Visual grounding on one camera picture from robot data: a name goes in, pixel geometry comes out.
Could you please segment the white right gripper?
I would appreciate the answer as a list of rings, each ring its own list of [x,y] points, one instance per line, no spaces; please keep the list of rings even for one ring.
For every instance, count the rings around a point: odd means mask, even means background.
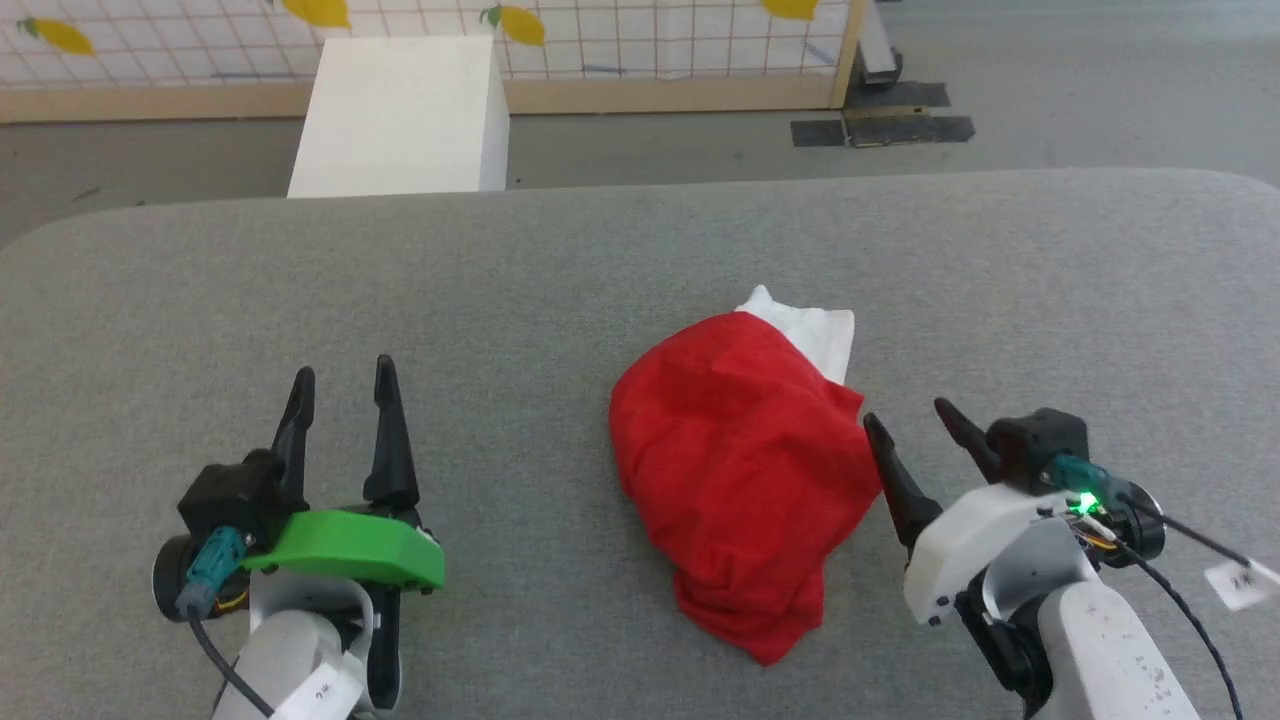
[[[950,400],[934,411],[991,486],[972,489],[945,511],[915,483],[900,459],[893,437],[874,413],[863,418],[890,518],[900,544],[913,550],[902,582],[906,606],[916,623],[946,618],[940,600],[954,600],[1027,529],[1066,511],[1066,495],[1027,495],[1004,483],[1002,461],[979,428]]]

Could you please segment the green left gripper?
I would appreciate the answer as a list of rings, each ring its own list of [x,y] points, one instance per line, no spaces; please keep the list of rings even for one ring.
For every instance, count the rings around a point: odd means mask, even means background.
[[[280,492],[294,506],[305,501],[306,436],[314,421],[315,373],[297,370],[271,451],[284,462]],[[410,430],[394,360],[376,360],[374,401],[378,429],[372,465],[364,483],[370,507],[388,516],[416,512],[420,501]],[[343,509],[297,512],[269,551],[242,560],[246,571],[294,571],[335,577],[401,591],[445,585],[445,556],[434,537],[399,519]]]

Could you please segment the red and white jersey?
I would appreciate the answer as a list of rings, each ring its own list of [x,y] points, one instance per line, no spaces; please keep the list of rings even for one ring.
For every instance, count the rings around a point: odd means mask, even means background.
[[[759,284],[648,350],[611,392],[620,484],[678,609],[768,667],[824,620],[826,564],[881,496],[847,386],[856,316]]]

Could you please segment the white rectangular box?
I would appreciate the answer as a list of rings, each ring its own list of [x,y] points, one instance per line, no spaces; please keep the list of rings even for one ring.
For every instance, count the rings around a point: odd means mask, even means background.
[[[488,35],[330,38],[289,199],[495,192],[509,110]]]

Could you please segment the black floor mat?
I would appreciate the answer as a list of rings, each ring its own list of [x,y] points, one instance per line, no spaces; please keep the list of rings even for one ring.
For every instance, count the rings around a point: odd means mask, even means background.
[[[977,135],[970,117],[941,114],[951,108],[947,85],[899,81],[852,85],[837,117],[794,120],[796,149],[877,149],[919,143],[965,143]]]

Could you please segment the grid fence with lemons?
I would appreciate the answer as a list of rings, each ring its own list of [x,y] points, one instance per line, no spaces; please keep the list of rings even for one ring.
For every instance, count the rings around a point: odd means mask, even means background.
[[[0,0],[0,124],[298,117],[326,45],[492,42],[515,115],[836,109],[874,0]]]

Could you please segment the grey metal post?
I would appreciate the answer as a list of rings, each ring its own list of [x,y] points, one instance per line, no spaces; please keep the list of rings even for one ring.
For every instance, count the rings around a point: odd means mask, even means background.
[[[881,0],[867,0],[858,37],[858,69],[865,86],[888,88],[902,74],[902,54],[890,42]]]

